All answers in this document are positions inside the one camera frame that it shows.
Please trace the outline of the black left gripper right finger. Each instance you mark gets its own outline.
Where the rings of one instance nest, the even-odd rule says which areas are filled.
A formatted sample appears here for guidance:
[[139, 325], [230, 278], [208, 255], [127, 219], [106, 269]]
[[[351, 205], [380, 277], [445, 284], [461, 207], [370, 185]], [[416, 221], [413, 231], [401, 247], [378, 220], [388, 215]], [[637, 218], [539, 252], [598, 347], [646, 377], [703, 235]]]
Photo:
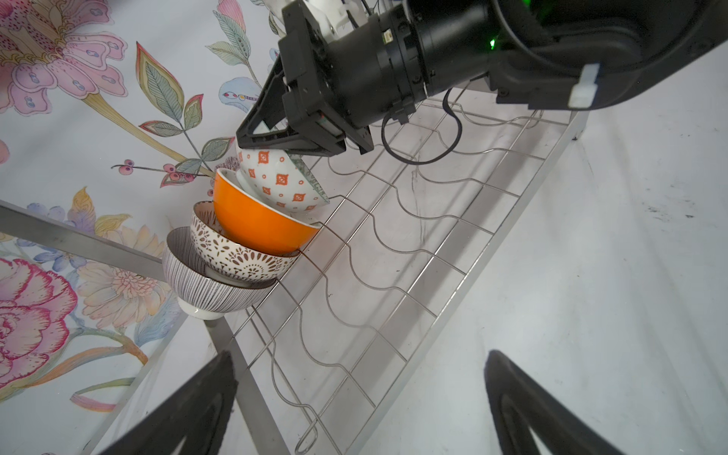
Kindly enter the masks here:
[[488, 353], [483, 370], [489, 408], [503, 454], [620, 452], [536, 383], [503, 352]]

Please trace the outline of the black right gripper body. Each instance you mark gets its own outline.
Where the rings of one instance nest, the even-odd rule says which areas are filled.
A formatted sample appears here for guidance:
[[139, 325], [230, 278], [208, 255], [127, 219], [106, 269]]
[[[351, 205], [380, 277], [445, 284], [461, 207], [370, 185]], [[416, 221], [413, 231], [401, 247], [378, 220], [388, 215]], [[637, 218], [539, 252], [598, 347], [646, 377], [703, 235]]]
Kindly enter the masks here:
[[282, 11], [288, 123], [282, 149], [373, 150], [370, 125], [405, 123], [419, 102], [485, 74], [497, 27], [485, 1], [408, 1], [327, 43], [309, 7]]

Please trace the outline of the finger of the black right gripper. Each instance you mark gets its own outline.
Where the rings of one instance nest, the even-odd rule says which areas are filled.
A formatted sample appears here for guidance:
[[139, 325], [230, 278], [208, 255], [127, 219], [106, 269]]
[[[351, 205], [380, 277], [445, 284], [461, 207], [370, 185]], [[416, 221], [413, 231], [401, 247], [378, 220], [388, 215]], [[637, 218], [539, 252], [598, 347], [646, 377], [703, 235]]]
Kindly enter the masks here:
[[290, 125], [283, 129], [278, 126], [287, 122], [282, 96], [288, 92], [284, 82], [284, 66], [278, 57], [270, 70], [259, 98], [236, 131], [237, 145], [241, 149], [286, 150], [294, 155], [312, 157], [333, 157], [346, 151], [345, 137], [334, 138], [333, 150], [307, 138]]

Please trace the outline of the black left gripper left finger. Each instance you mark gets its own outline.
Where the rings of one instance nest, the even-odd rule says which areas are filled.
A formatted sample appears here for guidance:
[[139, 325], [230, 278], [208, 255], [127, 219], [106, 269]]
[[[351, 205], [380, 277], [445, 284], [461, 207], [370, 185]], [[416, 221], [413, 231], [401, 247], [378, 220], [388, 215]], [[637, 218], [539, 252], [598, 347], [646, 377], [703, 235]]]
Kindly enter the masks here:
[[217, 454], [238, 389], [231, 353], [209, 362], [106, 454]]

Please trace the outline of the pale green pattern bowl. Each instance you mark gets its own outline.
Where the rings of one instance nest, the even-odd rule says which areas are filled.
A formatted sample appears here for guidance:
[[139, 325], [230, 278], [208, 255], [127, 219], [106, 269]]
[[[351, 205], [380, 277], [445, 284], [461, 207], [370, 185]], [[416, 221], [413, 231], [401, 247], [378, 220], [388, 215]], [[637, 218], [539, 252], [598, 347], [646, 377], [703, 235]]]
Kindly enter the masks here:
[[237, 148], [241, 187], [269, 207], [299, 216], [329, 198], [299, 155], [283, 150]]

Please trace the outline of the plain white bowl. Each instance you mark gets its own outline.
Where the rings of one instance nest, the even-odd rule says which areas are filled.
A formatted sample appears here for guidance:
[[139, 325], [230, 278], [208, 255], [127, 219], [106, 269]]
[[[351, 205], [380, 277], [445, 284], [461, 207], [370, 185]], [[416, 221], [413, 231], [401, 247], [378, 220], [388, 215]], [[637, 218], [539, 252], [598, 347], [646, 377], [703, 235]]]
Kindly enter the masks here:
[[270, 208], [240, 187], [233, 170], [224, 168], [216, 171], [213, 207], [229, 239], [275, 256], [298, 251], [322, 227], [298, 221]]

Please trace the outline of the two-tier steel dish rack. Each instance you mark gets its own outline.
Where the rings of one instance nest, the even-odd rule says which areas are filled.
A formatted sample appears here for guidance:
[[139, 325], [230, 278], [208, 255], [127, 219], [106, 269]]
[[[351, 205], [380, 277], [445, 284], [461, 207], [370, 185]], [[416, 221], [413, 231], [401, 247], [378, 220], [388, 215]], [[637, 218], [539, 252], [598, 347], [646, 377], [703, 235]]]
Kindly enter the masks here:
[[[528, 113], [460, 94], [459, 148], [414, 168], [377, 150], [360, 157], [311, 158], [331, 202], [322, 229], [259, 303], [227, 321], [269, 395], [282, 392], [303, 411], [280, 414], [291, 446], [346, 453], [413, 356], [455, 307], [464, 287], [506, 235], [568, 133], [584, 115]], [[191, 223], [206, 178], [163, 174], [146, 158], [121, 176], [121, 149], [64, 134], [55, 152], [18, 119], [1, 135], [11, 142], [1, 166], [1, 198], [44, 220], [118, 242], [154, 257], [172, 229]], [[25, 382], [1, 392], [5, 454], [79, 454], [100, 432], [187, 320], [176, 294], [159, 280], [77, 257], [52, 246], [4, 236], [1, 259], [28, 271], [28, 286], [69, 286], [76, 304], [58, 322], [62, 347]]]

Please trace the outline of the brown mandala pattern bowl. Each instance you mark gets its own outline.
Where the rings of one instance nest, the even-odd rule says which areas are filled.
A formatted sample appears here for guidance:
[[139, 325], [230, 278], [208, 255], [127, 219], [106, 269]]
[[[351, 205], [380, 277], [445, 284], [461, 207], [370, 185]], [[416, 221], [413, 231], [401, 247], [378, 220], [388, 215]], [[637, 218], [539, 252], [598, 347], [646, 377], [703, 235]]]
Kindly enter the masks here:
[[259, 252], [223, 235], [212, 201], [193, 206], [191, 241], [206, 266], [219, 276], [240, 282], [267, 282], [282, 276], [299, 252], [276, 256]]

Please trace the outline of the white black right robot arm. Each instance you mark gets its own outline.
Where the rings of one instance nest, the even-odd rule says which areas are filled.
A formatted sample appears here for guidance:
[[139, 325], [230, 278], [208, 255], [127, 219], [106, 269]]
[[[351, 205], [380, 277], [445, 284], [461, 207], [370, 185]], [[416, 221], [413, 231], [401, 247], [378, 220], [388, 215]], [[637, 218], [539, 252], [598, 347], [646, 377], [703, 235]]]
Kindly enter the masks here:
[[375, 122], [482, 79], [501, 104], [591, 111], [621, 104], [727, 39], [723, 1], [404, 1], [327, 41], [303, 1], [261, 96], [237, 131], [243, 149], [331, 157], [373, 149]]

